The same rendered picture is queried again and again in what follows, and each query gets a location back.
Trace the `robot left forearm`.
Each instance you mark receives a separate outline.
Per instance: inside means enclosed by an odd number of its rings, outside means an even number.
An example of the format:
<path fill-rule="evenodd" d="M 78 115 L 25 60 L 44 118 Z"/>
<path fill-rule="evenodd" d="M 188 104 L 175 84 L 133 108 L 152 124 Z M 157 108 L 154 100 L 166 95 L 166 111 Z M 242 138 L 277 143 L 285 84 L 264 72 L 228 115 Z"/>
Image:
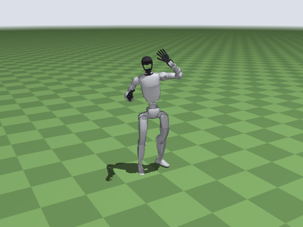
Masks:
<path fill-rule="evenodd" d="M 180 68 L 178 68 L 178 66 L 173 63 L 172 61 L 168 62 L 168 65 L 172 68 L 172 70 L 174 71 L 175 74 L 179 74 L 182 70 Z"/>

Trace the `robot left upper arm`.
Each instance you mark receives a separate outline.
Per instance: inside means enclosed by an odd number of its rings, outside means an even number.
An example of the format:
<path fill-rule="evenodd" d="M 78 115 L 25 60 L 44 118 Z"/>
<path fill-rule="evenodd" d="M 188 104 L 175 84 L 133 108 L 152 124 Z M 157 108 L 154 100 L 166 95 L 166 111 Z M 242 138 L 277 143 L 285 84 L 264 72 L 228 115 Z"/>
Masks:
<path fill-rule="evenodd" d="M 168 72 L 168 73 L 161 72 L 161 73 L 158 73 L 158 75 L 159 75 L 161 81 L 165 81 L 166 79 L 181 79 L 183 76 L 183 72 L 180 72 L 179 74 L 175 74 L 172 72 Z"/>

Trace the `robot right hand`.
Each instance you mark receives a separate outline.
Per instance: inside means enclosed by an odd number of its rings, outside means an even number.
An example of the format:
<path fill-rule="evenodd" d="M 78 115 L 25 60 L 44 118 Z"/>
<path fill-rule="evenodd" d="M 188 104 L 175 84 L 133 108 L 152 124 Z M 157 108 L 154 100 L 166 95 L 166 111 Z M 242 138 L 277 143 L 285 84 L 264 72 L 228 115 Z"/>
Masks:
<path fill-rule="evenodd" d="M 129 101 L 131 101 L 132 99 L 133 99 L 133 92 L 135 91 L 135 89 L 134 90 L 131 90 L 129 93 L 128 93 L 128 95 L 127 95 L 127 98 L 128 98 L 128 100 Z"/>

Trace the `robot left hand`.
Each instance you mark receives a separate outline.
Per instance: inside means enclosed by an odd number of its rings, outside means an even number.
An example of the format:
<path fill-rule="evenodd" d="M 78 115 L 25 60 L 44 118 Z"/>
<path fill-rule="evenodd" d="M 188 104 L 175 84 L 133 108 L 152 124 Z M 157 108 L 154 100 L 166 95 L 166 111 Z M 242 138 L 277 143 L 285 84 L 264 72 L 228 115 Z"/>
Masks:
<path fill-rule="evenodd" d="M 164 51 L 164 49 L 162 49 L 162 50 Z M 160 51 L 164 54 L 165 51 L 163 52 L 162 50 L 160 50 Z M 159 52 L 159 51 L 158 51 L 158 52 Z M 166 62 L 167 64 L 168 64 L 169 61 L 172 61 L 171 59 L 169 59 L 169 56 L 168 56 L 168 54 L 167 54 L 166 52 L 165 52 L 164 55 L 162 55 L 161 52 L 159 52 L 159 53 L 161 54 L 161 56 L 157 53 L 157 54 L 162 58 L 162 59 L 157 58 L 158 60 L 164 61 L 164 62 Z M 172 62 L 173 62 L 173 61 L 172 61 Z M 174 62 L 173 62 L 173 63 L 174 63 Z M 169 65 L 168 65 L 168 66 L 169 66 Z"/>

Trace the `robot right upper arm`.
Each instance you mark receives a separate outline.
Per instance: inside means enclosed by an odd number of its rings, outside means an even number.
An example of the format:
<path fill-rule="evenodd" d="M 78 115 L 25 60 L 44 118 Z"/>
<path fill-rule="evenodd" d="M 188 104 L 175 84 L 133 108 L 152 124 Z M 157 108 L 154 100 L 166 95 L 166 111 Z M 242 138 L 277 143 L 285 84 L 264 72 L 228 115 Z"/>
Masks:
<path fill-rule="evenodd" d="M 129 93 L 131 90 L 134 90 L 136 86 L 139 85 L 139 83 L 140 83 L 140 76 L 134 77 L 128 87 L 127 93 Z"/>

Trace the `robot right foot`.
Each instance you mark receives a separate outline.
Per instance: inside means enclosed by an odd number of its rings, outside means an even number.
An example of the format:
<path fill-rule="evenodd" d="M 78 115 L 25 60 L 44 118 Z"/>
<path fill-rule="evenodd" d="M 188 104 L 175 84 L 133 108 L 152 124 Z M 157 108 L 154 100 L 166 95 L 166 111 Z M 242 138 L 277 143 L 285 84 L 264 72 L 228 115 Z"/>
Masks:
<path fill-rule="evenodd" d="M 138 173 L 141 174 L 141 175 L 144 175 L 145 174 L 145 171 L 143 169 L 143 167 L 141 167 L 141 165 L 138 167 L 137 165 L 137 168 L 138 168 Z"/>

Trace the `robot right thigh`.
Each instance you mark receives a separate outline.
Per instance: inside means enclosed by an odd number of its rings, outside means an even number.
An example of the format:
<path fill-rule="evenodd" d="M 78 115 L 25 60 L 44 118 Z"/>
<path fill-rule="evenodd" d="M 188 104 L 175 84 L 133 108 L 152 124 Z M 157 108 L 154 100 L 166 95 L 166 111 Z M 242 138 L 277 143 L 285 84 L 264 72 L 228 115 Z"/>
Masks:
<path fill-rule="evenodd" d="M 148 112 L 143 112 L 138 115 L 139 120 L 139 145 L 146 146 L 146 134 L 148 128 Z"/>

